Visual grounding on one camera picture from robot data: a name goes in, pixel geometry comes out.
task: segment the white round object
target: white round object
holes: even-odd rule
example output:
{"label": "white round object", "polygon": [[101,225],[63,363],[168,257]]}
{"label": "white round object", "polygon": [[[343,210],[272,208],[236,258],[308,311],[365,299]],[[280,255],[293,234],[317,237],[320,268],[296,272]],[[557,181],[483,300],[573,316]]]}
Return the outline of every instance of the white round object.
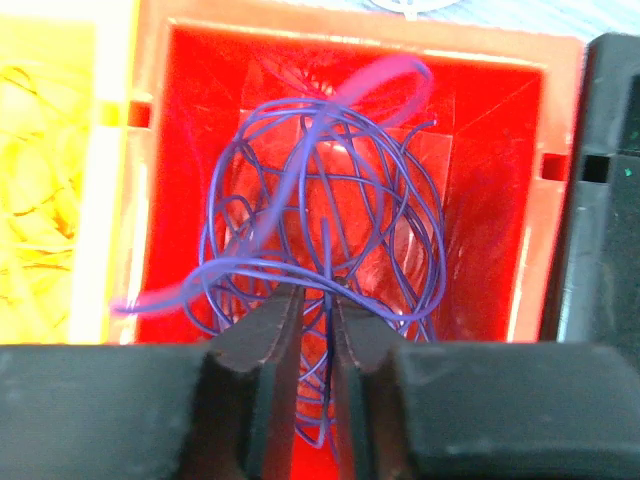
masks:
{"label": "white round object", "polygon": [[459,0],[371,0],[378,7],[396,13],[403,13],[408,20],[415,20],[419,13],[426,13],[448,7]]}

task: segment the red plastic container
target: red plastic container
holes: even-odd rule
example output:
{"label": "red plastic container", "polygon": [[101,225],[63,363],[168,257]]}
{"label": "red plastic container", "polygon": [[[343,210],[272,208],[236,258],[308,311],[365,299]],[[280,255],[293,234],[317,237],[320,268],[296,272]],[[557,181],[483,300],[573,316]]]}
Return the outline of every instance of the red plastic container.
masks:
{"label": "red plastic container", "polygon": [[[438,120],[413,151],[444,198],[448,286],[439,335],[537,340],[569,169],[578,40],[259,0],[166,3],[142,2],[134,71],[132,123],[151,118],[130,139],[152,173],[143,290],[179,282],[196,265],[204,192],[243,115],[299,95],[265,60],[313,71],[333,87],[377,57],[405,52],[436,80],[428,110],[412,122]],[[386,86],[381,98],[401,101],[399,86]],[[137,330],[140,343],[200,337],[181,312],[142,320]],[[294,457],[292,478],[337,477],[327,451],[297,442]]]}

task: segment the table surface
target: table surface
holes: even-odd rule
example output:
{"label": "table surface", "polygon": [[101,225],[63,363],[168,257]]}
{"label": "table surface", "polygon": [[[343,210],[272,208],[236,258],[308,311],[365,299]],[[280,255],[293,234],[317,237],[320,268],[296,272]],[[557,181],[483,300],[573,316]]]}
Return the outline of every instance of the table surface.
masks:
{"label": "table surface", "polygon": [[[285,0],[344,10],[381,10],[370,0]],[[590,41],[604,32],[640,35],[640,0],[459,0],[420,18]]]}

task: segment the white plastic part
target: white plastic part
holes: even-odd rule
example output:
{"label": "white plastic part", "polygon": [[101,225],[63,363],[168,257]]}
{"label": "white plastic part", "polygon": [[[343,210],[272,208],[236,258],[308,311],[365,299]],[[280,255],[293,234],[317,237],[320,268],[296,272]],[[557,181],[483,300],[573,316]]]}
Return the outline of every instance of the white plastic part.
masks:
{"label": "white plastic part", "polygon": [[371,3],[391,12],[402,13],[407,20],[417,20],[419,13],[448,7],[459,0],[371,0]]}

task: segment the yellow plastic container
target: yellow plastic container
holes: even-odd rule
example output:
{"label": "yellow plastic container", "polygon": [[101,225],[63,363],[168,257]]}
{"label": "yellow plastic container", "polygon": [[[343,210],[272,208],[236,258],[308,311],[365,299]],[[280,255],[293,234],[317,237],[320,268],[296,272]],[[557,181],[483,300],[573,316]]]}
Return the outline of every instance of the yellow plastic container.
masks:
{"label": "yellow plastic container", "polygon": [[[123,209],[138,1],[17,3],[0,0],[0,149],[11,155],[0,178],[0,343],[101,343]],[[70,144],[80,157],[72,166]],[[45,180],[46,167],[64,166],[69,175]],[[51,182],[55,190],[42,199]],[[20,202],[34,206],[20,211]],[[37,223],[44,217],[63,234]],[[43,245],[27,243],[36,234]],[[47,249],[64,253],[39,256]],[[42,280],[42,258],[48,270],[59,260],[55,281]]]}

